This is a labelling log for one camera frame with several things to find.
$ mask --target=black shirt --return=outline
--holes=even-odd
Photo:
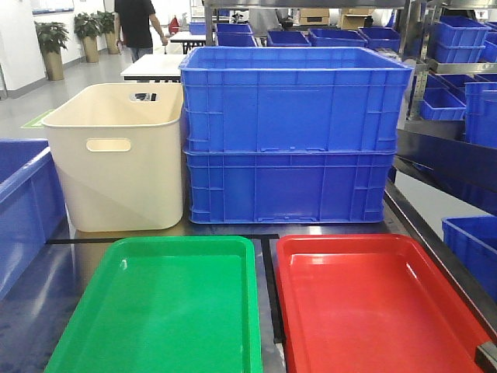
[[[148,17],[155,9],[151,0],[115,0],[114,12],[119,14],[128,47],[152,48]]]

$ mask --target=beige plastic bin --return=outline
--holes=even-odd
[[[181,107],[179,83],[99,84],[43,119],[77,229],[163,229],[181,219]]]

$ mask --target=green plastic tray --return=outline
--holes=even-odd
[[[242,237],[115,242],[45,372],[262,372],[254,260]]]

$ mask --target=red plastic tray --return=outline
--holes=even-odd
[[[491,338],[416,241],[295,235],[277,253],[290,373],[481,372]]]

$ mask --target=white table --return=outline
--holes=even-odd
[[[121,72],[124,80],[154,80],[179,82],[179,64],[184,54],[146,54]]]
[[[187,54],[193,47],[202,47],[205,45],[205,40],[205,35],[192,35],[189,31],[180,31],[169,38],[170,43],[183,45],[183,54]]]

